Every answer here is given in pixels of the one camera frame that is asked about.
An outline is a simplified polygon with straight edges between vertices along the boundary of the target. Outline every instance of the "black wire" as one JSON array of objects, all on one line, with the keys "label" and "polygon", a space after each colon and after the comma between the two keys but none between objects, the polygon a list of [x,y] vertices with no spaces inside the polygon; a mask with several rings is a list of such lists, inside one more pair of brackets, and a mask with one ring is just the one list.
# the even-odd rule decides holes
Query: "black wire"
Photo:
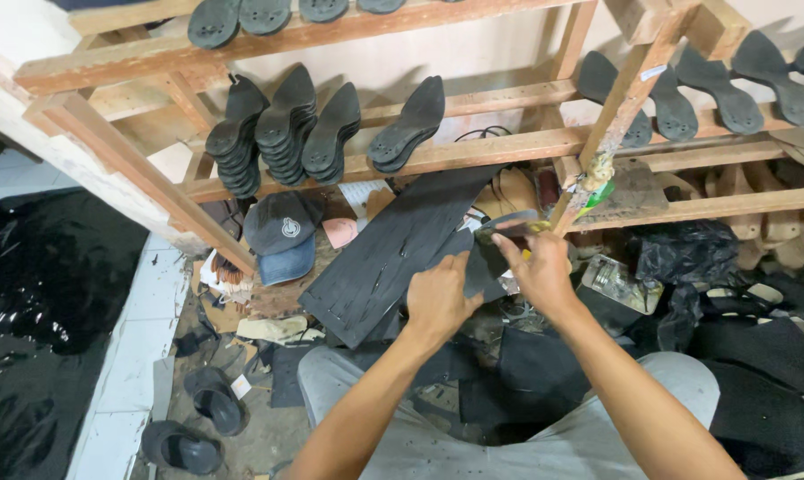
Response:
[{"label": "black wire", "polygon": [[464,135],[456,138],[455,141],[457,142],[458,140],[461,140],[462,138],[464,138],[464,137],[466,137],[468,135],[472,135],[474,133],[480,133],[481,134],[479,136],[480,138],[485,138],[489,133],[492,134],[493,136],[501,136],[499,133],[496,133],[496,132],[492,131],[493,128],[499,128],[500,130],[506,132],[507,134],[512,135],[512,132],[510,132],[510,130],[508,128],[504,127],[504,126],[491,125],[491,126],[488,126],[486,128],[483,128],[481,130],[473,130],[471,132],[467,132]]}]

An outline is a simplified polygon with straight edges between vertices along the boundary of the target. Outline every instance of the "white label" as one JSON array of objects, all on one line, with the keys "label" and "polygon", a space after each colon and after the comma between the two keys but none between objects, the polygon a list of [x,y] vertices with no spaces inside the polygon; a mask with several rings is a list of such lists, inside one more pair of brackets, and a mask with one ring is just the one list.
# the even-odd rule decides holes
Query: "white label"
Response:
[{"label": "white label", "polygon": [[660,73],[663,73],[664,71],[666,71],[666,68],[668,68],[668,65],[666,65],[665,63],[660,67],[649,68],[648,70],[645,70],[644,72],[640,73],[639,78],[642,79],[642,81],[646,81],[651,77],[656,77]]},{"label": "white label", "polygon": [[241,400],[247,392],[251,391],[251,384],[247,382],[247,378],[243,373],[230,385],[230,388],[233,390],[233,393],[237,394],[237,399]]}]

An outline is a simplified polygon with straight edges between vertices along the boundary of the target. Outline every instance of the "black plastic bag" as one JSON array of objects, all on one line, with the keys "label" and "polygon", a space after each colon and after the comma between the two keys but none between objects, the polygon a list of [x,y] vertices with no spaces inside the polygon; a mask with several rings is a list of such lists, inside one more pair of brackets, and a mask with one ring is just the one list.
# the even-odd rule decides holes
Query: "black plastic bag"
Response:
[{"label": "black plastic bag", "polygon": [[627,252],[640,280],[713,283],[735,267],[738,239],[716,220],[647,224],[627,229]]},{"label": "black plastic bag", "polygon": [[692,284],[670,285],[653,315],[645,315],[631,325],[626,335],[645,353],[684,352],[702,318],[698,290]]}]

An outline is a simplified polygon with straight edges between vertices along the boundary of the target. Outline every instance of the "pink paper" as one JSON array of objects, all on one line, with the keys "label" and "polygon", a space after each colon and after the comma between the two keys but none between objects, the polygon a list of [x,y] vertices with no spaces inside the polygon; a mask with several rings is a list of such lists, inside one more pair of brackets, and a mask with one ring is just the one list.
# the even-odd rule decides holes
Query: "pink paper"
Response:
[{"label": "pink paper", "polygon": [[358,223],[352,219],[331,219],[322,222],[322,228],[334,248],[342,248],[358,235]]}]

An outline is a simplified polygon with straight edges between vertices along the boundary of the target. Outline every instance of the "knee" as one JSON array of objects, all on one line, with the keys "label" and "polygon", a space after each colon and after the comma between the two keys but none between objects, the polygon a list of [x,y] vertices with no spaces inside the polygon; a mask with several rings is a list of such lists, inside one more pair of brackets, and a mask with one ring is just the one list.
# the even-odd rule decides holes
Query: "knee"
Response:
[{"label": "knee", "polygon": [[714,374],[702,362],[688,355],[657,352],[645,355],[639,364],[705,427],[710,425],[720,388]]}]

